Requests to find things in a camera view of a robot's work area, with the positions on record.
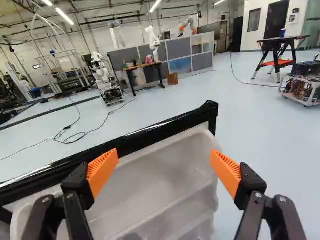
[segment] door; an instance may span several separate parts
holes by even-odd
[[[220,39],[217,41],[216,53],[224,53],[227,50],[228,22],[222,21],[220,25]]]
[[[269,4],[264,39],[280,37],[281,29],[286,27],[289,2],[290,0],[281,0]]]
[[[233,21],[233,36],[231,52],[239,53],[241,49],[242,28],[244,26],[244,17],[237,17]]]

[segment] translucent storage bin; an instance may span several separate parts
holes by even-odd
[[[132,233],[143,240],[212,235],[218,178],[209,162],[211,149],[221,152],[204,123],[120,158],[85,211],[94,239],[127,240]],[[56,186],[7,206],[14,212],[11,239],[21,239],[36,199],[60,191]],[[69,239],[65,221],[57,239]]]

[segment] cubicle partition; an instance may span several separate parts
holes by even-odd
[[[212,71],[214,42],[214,32],[161,41],[158,56],[159,60],[162,61],[162,78],[166,79],[167,74],[178,73],[179,79],[182,79]],[[126,80],[126,74],[122,72],[123,60],[129,64],[134,60],[138,62],[141,59],[141,63],[144,64],[146,56],[152,54],[153,51],[146,44],[109,52],[109,58],[121,81]],[[158,73],[153,71],[151,67],[137,70],[135,74],[137,79],[144,79],[142,82],[137,81],[138,85],[149,84],[159,79]]]

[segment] ceiling light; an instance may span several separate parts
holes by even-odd
[[[42,0],[45,4],[47,4],[49,7],[51,7],[53,4],[49,0]]]
[[[226,1],[226,0],[221,0],[221,1],[216,2],[216,3],[214,4],[214,6],[217,6],[217,5],[219,5],[219,4],[222,4],[224,1]]]
[[[150,9],[150,13],[153,13],[154,10],[158,7],[158,5],[162,2],[162,0],[156,0],[155,4]]]
[[[75,25],[74,22],[58,7],[55,8],[56,12],[61,15],[70,25]]]

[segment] floor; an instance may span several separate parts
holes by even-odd
[[[79,101],[83,101],[86,99],[94,98],[100,95],[100,92],[98,90],[92,90],[92,91],[87,91],[87,92],[80,92],[72,96],[72,100],[68,97],[61,98],[61,99],[48,99],[49,103],[47,102],[46,104],[41,104],[37,103],[33,107],[29,108],[28,110],[22,112],[15,118],[11,119],[10,121],[2,124],[0,127],[8,126],[13,123],[19,122],[21,120],[25,120],[27,118],[49,112],[51,110],[55,110],[57,108],[61,108],[67,105],[74,103],[77,103]],[[52,97],[51,94],[46,94],[44,98],[49,98]]]
[[[298,52],[299,62],[310,61],[316,51]],[[251,81],[260,52],[233,53],[235,75],[243,82],[275,86],[275,78],[262,69]],[[135,101],[110,116],[105,126],[71,145],[48,140],[0,161],[0,182],[41,168],[79,151],[193,110],[206,100],[219,103],[216,137],[226,155],[246,162],[267,182],[266,194],[290,197],[296,205],[308,240],[320,236],[318,201],[318,133],[320,109],[282,98],[276,88],[245,85],[233,78],[230,54],[217,54],[214,71],[180,80],[163,90],[140,92]],[[97,128],[110,110],[100,99],[80,104],[81,120],[68,136]],[[0,159],[27,146],[54,137],[78,117],[70,107],[1,131]],[[241,220],[228,192],[218,185],[215,215],[216,240],[233,239]],[[270,239],[263,223],[259,239]]]

